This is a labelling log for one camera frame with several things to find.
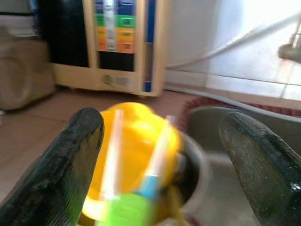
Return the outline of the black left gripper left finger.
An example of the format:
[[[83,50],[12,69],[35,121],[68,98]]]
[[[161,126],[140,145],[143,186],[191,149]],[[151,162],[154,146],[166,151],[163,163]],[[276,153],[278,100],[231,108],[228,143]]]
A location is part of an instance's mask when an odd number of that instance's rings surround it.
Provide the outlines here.
[[[77,111],[2,201],[1,225],[76,225],[103,137],[101,114],[91,107]]]

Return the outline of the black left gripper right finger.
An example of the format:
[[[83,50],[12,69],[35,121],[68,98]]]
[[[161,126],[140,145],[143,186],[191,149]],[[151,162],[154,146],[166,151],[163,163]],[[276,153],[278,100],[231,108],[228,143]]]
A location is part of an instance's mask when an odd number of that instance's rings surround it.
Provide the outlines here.
[[[301,224],[301,157],[269,127],[239,112],[226,114],[219,135],[262,226]]]

